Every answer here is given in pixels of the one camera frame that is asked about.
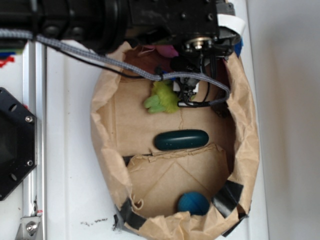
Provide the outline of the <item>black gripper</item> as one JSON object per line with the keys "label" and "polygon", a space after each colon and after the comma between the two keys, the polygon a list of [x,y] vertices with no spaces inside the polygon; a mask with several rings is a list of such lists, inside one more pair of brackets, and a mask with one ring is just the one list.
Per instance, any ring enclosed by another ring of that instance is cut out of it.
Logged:
{"label": "black gripper", "polygon": [[246,23],[227,0],[129,0],[126,40],[173,46],[186,58],[228,57]]}

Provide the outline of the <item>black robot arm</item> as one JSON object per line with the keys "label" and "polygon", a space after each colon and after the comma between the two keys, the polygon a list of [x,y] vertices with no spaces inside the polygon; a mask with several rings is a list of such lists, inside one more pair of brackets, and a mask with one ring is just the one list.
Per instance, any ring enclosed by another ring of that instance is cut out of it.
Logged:
{"label": "black robot arm", "polygon": [[143,73],[107,58],[131,46],[172,46],[200,59],[229,56],[246,23],[226,0],[3,0],[0,3],[0,63],[23,52],[28,41]]}

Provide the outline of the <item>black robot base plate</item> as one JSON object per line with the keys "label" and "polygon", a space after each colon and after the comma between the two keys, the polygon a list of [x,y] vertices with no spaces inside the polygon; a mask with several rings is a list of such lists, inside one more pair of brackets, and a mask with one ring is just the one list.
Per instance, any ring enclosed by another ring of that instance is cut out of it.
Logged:
{"label": "black robot base plate", "polygon": [[36,166],[37,118],[0,88],[0,200],[4,201]]}

